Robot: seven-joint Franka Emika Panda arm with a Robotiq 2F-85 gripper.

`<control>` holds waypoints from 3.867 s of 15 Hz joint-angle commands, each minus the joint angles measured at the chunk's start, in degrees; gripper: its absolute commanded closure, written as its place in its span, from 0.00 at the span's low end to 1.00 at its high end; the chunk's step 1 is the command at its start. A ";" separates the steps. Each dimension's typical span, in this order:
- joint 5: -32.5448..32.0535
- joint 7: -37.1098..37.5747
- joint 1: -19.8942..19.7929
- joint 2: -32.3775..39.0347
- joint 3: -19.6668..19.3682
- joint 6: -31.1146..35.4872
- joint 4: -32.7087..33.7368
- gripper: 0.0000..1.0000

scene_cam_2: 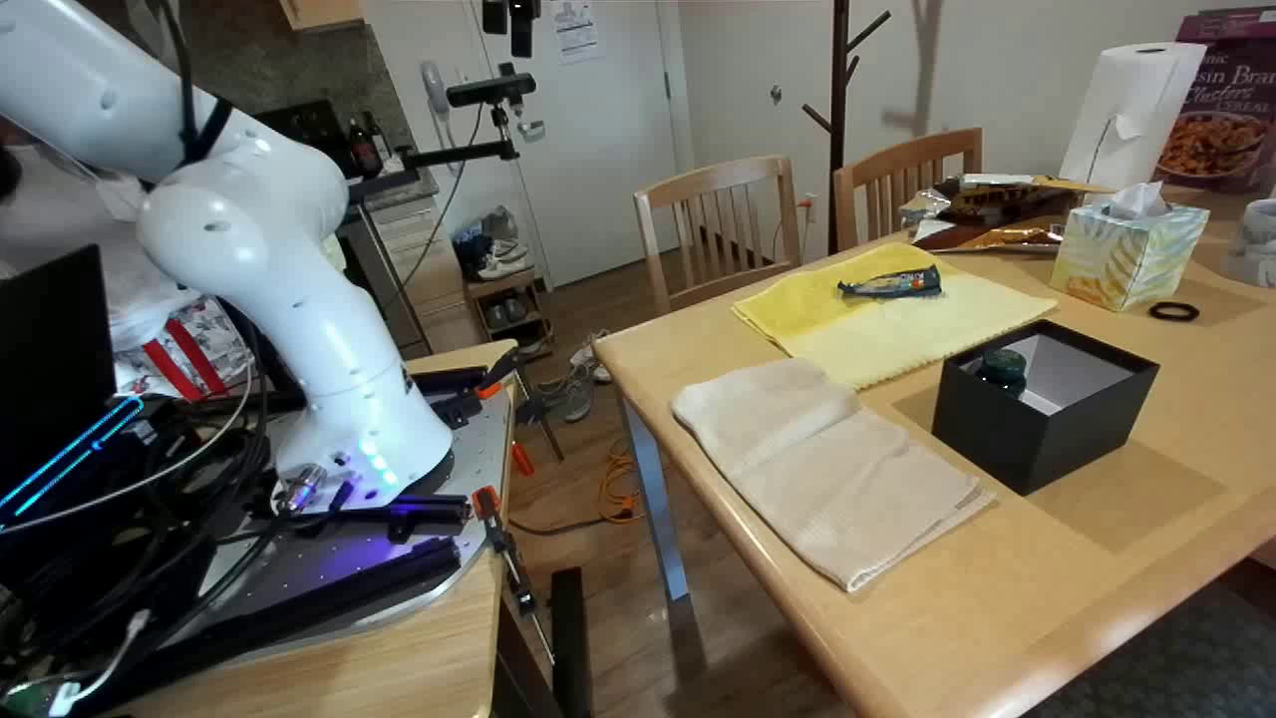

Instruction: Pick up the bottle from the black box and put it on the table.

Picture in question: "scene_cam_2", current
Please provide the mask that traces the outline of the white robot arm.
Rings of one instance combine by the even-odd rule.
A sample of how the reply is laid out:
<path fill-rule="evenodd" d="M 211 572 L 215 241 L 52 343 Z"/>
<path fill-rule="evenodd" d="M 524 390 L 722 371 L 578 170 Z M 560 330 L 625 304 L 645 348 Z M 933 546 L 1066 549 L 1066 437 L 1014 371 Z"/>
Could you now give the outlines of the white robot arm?
<path fill-rule="evenodd" d="M 455 435 L 375 300 L 322 257 L 348 178 L 319 148 L 197 86 L 81 0 L 0 0 L 0 112 L 66 158 L 142 178 L 149 261 L 279 351 L 302 390 L 267 424 L 292 513 L 385 508 L 451 463 Z"/>

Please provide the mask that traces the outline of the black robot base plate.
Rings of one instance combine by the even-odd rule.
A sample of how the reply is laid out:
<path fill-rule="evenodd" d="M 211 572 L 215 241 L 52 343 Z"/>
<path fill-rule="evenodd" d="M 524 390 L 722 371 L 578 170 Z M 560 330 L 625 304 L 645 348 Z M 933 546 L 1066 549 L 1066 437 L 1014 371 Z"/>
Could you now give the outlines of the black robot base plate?
<path fill-rule="evenodd" d="M 229 658 L 350 626 L 444 588 L 464 565 L 467 517 L 469 501 L 444 493 L 350 512 L 327 517 L 322 532 L 282 532 L 238 584 L 203 597 L 165 638 L 149 638 L 73 718 L 108 714 Z"/>

